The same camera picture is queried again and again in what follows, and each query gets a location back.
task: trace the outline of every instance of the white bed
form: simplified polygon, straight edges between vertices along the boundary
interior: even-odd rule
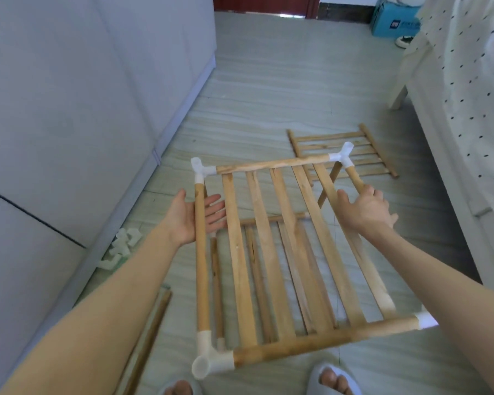
[[[494,290],[494,0],[427,0],[390,108],[415,107],[483,284]]]

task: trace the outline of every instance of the toe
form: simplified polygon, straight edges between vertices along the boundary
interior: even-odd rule
[[[192,388],[188,381],[179,380],[174,385],[174,394],[175,395],[192,395]]]
[[[339,376],[336,381],[335,389],[340,393],[346,394],[346,391],[349,389],[348,379],[344,376]]]
[[[335,372],[330,368],[326,368],[320,375],[319,382],[329,388],[334,388],[336,384]]]

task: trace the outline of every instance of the person's left hand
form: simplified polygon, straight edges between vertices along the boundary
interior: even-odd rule
[[[194,203],[185,202],[185,197],[186,191],[179,190],[161,222],[166,225],[171,240],[178,246],[189,244],[196,240]],[[217,202],[220,198],[220,194],[214,194],[205,199],[207,233],[227,226],[227,220],[223,219],[226,215],[225,201]]]

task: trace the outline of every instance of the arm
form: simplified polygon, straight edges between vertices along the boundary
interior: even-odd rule
[[[366,186],[354,204],[342,190],[337,212],[373,244],[406,281],[439,326],[494,390],[494,292],[397,234],[397,215],[382,192]]]
[[[185,191],[135,256],[55,325],[0,395],[111,395],[181,245],[194,241],[194,203]],[[207,232],[224,227],[224,202],[205,200]]]

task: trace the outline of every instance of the forearm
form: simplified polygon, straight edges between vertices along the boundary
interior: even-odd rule
[[[134,257],[48,332],[1,394],[111,395],[177,250],[158,225]]]
[[[494,390],[494,292],[411,245],[387,226],[363,234]]]

